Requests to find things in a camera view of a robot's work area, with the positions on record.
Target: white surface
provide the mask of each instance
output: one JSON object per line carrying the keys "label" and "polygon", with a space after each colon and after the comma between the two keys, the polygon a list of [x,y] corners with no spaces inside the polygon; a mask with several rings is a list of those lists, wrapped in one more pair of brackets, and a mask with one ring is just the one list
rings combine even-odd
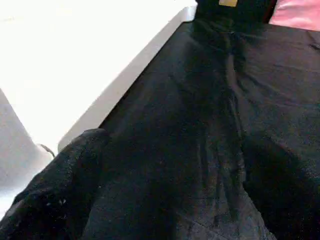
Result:
{"label": "white surface", "polygon": [[53,156],[36,146],[0,89],[0,220]]}
{"label": "white surface", "polygon": [[194,0],[2,0],[0,88],[32,140],[57,152],[64,135],[61,148],[99,126],[196,6]]}

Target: black cloth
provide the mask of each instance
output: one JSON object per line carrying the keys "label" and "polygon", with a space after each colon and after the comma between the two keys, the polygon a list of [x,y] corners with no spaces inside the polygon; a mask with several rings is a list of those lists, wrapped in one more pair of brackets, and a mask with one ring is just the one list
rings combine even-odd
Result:
{"label": "black cloth", "polygon": [[319,44],[182,24],[101,129],[16,197],[0,239],[318,239]]}
{"label": "black cloth", "polygon": [[224,18],[225,22],[262,23],[268,20],[268,14],[276,0],[237,0],[236,7],[223,6],[219,0],[196,0],[197,17],[215,20]]}

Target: black garment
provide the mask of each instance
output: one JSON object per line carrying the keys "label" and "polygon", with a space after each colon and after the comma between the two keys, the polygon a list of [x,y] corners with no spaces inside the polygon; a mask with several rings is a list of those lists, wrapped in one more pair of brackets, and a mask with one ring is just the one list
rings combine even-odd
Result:
{"label": "black garment", "polygon": [[223,6],[219,0],[196,0],[197,17],[215,20],[224,18],[227,22],[262,23],[268,20],[271,7],[276,0],[237,0],[236,7]]}
{"label": "black garment", "polygon": [[[319,43],[279,26],[183,24],[107,133],[79,137],[17,196],[0,239],[275,239],[264,221],[278,239],[317,239]],[[19,222],[34,211],[41,221]]]}

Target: pink fabric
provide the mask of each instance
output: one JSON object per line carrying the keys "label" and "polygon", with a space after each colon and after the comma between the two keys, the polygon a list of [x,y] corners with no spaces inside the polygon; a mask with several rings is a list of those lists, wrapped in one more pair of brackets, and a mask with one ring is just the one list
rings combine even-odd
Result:
{"label": "pink fabric", "polygon": [[320,0],[277,0],[269,23],[320,31]]}

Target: small tag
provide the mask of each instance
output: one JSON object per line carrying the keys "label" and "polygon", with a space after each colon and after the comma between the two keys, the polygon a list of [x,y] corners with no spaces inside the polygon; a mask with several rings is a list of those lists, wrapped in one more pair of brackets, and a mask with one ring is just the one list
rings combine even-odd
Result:
{"label": "small tag", "polygon": [[227,7],[237,6],[238,0],[219,0],[219,5]]}

